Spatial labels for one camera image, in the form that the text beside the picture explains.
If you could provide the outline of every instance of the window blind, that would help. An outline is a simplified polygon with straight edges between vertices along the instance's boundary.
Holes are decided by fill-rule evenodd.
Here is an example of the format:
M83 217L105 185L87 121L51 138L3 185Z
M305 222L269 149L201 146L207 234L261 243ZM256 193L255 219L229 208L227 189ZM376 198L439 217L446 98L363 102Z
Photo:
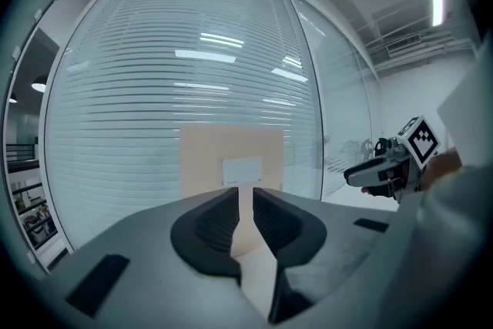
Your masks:
M282 129L283 189L320 199L314 84L289 0L98 0L65 49L45 123L49 188L74 248L181 198L183 125Z
M319 11L293 0L319 72L324 110L323 197L345 184L343 173L361 163L371 141L371 119L360 66L350 42Z

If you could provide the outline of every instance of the air conditioning unit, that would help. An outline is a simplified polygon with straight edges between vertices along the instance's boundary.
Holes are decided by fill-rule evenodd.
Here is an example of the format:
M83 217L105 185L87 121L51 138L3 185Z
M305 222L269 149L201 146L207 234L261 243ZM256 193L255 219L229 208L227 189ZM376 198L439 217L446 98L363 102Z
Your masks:
M421 43L421 36L419 33L414 33L408 37L404 37L403 39L399 39L396 42L392 42L389 45L386 45L388 55L392 55L395 52L399 52L402 49L406 49L407 47L411 47L413 45L417 45Z

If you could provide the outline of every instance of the black railing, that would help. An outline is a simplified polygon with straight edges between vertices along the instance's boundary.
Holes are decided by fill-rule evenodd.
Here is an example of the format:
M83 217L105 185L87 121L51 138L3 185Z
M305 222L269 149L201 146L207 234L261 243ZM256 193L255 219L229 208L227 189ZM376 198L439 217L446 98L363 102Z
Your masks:
M6 144L7 162L23 162L35 159L34 144Z

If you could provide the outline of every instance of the black rectangular slot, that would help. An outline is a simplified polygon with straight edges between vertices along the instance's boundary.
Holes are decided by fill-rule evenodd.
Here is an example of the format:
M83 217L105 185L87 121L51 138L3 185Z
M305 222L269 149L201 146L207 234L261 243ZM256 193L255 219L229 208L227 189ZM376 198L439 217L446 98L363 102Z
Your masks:
M354 222L354 225L357 225L359 227L365 227L367 229L381 233L385 232L385 230L387 230L388 228L388 223L373 221L373 220L369 220L368 218L360 218L359 220Z
M94 317L129 262L121 255L106 255L67 297L67 302Z

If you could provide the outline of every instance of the air vent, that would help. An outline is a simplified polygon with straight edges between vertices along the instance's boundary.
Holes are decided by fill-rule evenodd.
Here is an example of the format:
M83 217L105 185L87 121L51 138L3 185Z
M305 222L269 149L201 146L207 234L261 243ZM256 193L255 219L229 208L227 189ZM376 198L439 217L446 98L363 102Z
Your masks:
M396 42L387 45L387 51L390 55L394 52L401 51L402 49L411 47L412 45L417 45L419 43L421 43L421 36L419 33L416 33L414 35L410 35L404 39L397 40Z

